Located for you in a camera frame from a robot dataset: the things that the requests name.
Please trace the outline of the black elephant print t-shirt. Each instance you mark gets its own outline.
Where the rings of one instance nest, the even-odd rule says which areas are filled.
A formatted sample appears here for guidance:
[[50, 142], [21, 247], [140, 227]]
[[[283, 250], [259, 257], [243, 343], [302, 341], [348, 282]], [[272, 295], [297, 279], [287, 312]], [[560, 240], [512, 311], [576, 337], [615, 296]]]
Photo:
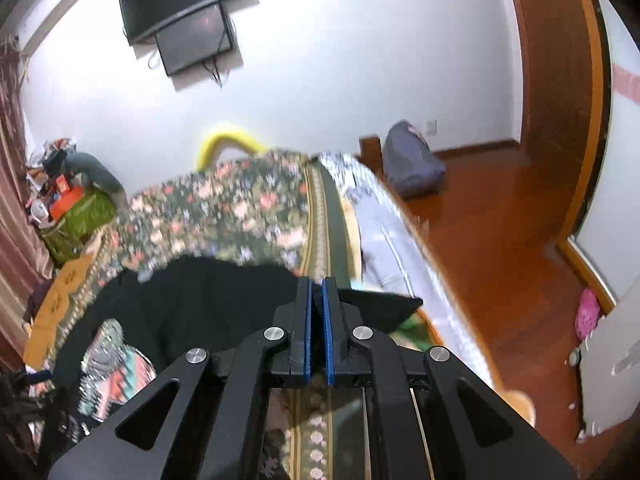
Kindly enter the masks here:
[[298, 278], [274, 264], [183, 257], [139, 281], [119, 273], [74, 325], [53, 385], [80, 440], [188, 350], [217, 353], [270, 326]]

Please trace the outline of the grey white checked bedsheet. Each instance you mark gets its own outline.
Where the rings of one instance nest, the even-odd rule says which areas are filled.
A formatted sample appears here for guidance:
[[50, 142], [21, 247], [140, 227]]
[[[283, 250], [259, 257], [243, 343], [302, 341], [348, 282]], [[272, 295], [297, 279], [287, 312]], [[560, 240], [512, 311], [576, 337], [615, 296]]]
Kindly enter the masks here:
[[498, 389], [498, 375], [491, 369], [491, 359], [477, 340], [460, 301], [395, 197], [352, 155], [325, 152], [319, 160], [354, 210], [363, 286], [423, 301], [392, 337], [413, 350], [443, 344], [489, 387]]

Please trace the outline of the floral green bed quilt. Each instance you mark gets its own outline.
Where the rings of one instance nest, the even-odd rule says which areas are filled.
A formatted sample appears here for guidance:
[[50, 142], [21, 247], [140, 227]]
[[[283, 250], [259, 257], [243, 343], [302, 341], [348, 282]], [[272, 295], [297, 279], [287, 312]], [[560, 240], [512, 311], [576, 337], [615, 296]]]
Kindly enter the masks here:
[[[315, 282], [333, 276], [363, 319], [390, 334], [416, 313], [421, 300], [363, 286], [352, 205], [320, 160], [293, 152], [222, 162], [147, 188], [93, 240], [93, 263], [78, 291], [70, 294], [44, 361], [52, 373], [70, 331], [113, 278], [132, 271], [145, 282], [183, 257], [238, 266], [274, 264]], [[42, 468], [50, 468], [83, 438], [73, 441], [71, 433], [72, 418], [62, 402], [61, 416], [50, 417], [40, 428]]]

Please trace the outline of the purple grey backpack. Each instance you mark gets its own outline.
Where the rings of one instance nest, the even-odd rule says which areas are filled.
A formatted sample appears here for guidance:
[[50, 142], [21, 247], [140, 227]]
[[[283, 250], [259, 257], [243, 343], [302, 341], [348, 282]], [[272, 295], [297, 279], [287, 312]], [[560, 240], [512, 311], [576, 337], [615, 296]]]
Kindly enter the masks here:
[[401, 120], [388, 130], [383, 149], [384, 176], [402, 198], [437, 191], [446, 164], [430, 149], [424, 136], [410, 122]]

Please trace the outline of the bamboo lap desk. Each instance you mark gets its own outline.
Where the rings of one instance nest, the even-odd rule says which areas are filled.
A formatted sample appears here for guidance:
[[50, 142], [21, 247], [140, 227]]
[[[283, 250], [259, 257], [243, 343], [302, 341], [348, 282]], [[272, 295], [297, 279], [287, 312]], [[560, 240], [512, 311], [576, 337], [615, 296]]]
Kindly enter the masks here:
[[93, 255], [84, 255], [66, 262], [52, 282], [32, 322], [28, 324], [28, 338], [23, 352], [26, 365], [41, 370], [47, 354], [54, 347], [58, 324], [70, 306], [70, 294], [77, 292], [85, 281]]

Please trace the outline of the pink slipper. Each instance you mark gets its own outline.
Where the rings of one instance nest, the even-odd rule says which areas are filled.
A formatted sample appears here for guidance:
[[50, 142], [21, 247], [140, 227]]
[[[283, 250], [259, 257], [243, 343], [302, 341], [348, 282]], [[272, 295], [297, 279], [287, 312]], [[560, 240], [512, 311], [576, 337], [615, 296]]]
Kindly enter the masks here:
[[600, 315], [601, 307], [596, 294], [590, 288], [585, 288], [580, 294], [574, 322], [576, 336], [580, 341], [585, 340], [597, 327]]

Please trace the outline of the green fabric storage bin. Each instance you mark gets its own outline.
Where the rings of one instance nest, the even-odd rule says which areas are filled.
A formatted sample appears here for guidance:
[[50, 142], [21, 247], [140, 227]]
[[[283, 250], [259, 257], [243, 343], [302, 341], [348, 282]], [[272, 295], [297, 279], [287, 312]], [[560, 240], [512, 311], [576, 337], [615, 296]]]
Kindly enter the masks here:
[[76, 259], [93, 232], [110, 222], [116, 214], [111, 197], [97, 188], [84, 188], [84, 197], [40, 236], [56, 266]]

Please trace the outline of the orange red box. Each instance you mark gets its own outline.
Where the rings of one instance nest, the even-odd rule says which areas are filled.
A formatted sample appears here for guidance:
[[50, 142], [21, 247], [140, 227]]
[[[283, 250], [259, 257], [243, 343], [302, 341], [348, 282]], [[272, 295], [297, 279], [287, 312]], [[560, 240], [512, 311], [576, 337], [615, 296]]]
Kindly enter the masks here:
[[53, 221], [60, 220], [85, 195], [81, 185], [71, 185], [62, 174], [55, 179], [55, 199], [49, 211]]

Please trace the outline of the pink striped curtain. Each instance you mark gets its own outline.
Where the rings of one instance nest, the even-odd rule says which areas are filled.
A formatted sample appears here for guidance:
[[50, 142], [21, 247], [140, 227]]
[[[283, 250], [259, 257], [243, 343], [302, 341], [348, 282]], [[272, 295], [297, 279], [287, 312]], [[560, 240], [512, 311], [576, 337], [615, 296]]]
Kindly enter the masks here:
[[1, 41], [1, 364], [22, 364], [28, 297], [50, 278], [53, 261], [28, 221], [26, 139], [20, 99], [20, 52]]

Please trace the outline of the white sliding wardrobe door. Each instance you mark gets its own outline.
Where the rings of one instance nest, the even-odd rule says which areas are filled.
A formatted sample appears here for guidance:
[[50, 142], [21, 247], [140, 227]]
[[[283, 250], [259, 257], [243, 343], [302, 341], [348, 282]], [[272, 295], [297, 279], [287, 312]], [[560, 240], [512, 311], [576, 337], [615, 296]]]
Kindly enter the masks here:
[[620, 0], [585, 14], [592, 113], [558, 247], [608, 313], [639, 277], [639, 29]]

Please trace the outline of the brown wooden door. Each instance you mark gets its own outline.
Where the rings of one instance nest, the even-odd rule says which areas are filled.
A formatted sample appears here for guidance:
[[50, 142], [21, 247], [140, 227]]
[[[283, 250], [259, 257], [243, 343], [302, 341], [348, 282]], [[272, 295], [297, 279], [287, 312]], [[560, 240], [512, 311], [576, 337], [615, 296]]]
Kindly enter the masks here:
[[594, 0], [513, 0], [524, 76], [522, 145], [550, 162], [570, 201], [559, 238], [584, 208], [599, 151], [604, 53]]

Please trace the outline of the yellow foam bed rail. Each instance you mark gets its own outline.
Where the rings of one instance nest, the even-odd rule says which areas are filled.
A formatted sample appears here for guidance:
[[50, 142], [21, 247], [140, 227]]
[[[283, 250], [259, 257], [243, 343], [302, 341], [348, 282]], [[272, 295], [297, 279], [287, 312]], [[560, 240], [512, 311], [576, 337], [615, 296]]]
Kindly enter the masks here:
[[262, 142], [243, 131], [216, 132], [203, 140], [195, 159], [195, 170], [204, 171], [224, 154], [256, 156], [268, 151]]

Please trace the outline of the white wall power socket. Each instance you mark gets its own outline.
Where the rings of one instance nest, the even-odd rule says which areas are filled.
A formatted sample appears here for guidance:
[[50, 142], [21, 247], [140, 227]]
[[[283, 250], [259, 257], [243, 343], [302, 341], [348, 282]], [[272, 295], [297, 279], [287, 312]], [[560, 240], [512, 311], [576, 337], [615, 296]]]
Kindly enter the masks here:
[[426, 123], [425, 133], [428, 136], [436, 136], [436, 134], [438, 133], [438, 122], [436, 119], [429, 120]]

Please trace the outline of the small black wall monitor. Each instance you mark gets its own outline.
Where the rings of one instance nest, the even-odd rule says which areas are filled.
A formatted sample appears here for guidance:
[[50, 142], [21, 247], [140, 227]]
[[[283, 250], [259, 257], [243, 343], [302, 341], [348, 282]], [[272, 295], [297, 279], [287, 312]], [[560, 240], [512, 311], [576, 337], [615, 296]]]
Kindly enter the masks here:
[[234, 48], [228, 13], [221, 4], [179, 18], [157, 32], [155, 41], [169, 77]]

